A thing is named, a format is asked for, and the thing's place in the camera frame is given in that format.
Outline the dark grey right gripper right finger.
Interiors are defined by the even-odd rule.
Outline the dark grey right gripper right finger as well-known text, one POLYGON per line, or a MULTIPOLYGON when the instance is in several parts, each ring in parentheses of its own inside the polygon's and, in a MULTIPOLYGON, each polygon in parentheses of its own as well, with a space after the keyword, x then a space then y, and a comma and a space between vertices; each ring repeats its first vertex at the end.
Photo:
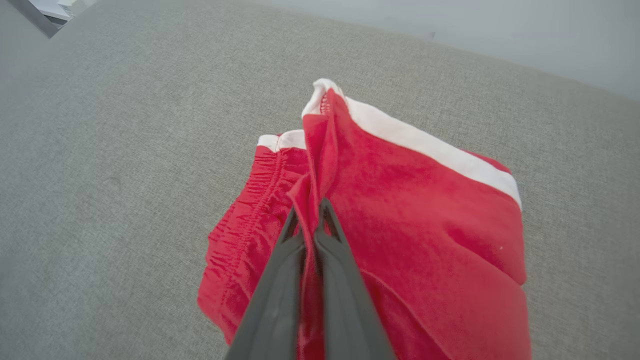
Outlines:
POLYGON ((333 205, 323 198, 313 233, 323 285, 324 348, 327 360, 395 360, 333 205))

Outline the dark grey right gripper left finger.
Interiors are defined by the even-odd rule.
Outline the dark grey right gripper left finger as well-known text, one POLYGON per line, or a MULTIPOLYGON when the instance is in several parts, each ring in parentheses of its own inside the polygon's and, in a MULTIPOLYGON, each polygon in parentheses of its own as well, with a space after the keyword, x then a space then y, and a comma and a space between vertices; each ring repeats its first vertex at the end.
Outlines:
POLYGON ((306 242, 291 209, 270 254, 227 360, 295 360, 306 242))

